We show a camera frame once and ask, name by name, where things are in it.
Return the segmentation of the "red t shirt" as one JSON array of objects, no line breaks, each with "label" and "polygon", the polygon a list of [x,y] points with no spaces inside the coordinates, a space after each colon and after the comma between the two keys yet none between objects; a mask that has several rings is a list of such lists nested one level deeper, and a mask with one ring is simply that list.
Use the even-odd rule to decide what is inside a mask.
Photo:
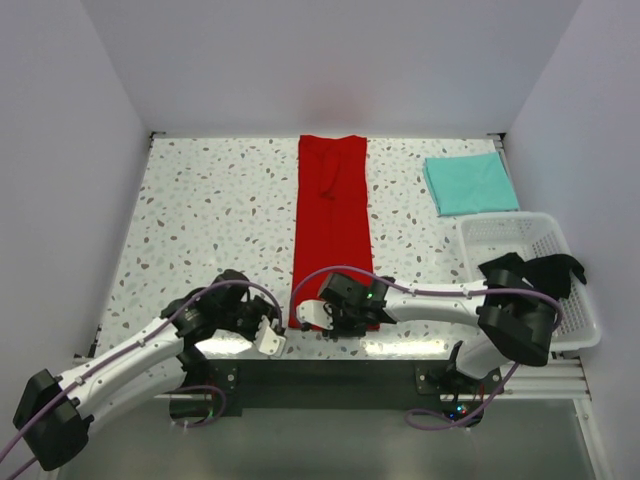
[{"label": "red t shirt", "polygon": [[328,266],[373,271],[366,181],[367,139],[303,135],[298,144],[298,197],[292,292],[315,299]]}]

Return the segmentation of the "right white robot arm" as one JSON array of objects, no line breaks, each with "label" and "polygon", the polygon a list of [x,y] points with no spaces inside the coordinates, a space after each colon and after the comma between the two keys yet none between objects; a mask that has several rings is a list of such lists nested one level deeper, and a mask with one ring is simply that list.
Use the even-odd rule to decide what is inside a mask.
[{"label": "right white robot arm", "polygon": [[557,300],[506,270],[457,285],[375,275],[364,283],[346,273],[330,273],[318,298],[300,304],[298,312],[308,313],[311,325],[331,338],[363,337],[371,327],[411,321],[475,328],[476,338],[461,340],[445,369],[448,386],[459,393],[469,392],[508,362],[545,366],[561,317]]}]

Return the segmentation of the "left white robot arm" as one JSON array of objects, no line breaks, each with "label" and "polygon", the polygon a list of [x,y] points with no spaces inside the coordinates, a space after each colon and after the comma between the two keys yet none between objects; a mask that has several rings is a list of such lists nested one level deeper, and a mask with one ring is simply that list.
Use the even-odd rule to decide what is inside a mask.
[{"label": "left white robot arm", "polygon": [[226,270],[212,284],[172,301],[129,339],[57,375],[43,369],[25,385],[13,417],[16,435],[3,457],[24,441],[33,462],[56,470],[88,444],[91,434],[151,397],[209,391],[217,419],[227,403],[207,381],[198,344],[217,331],[236,333],[267,355],[281,345],[283,315],[275,296],[242,273]]}]

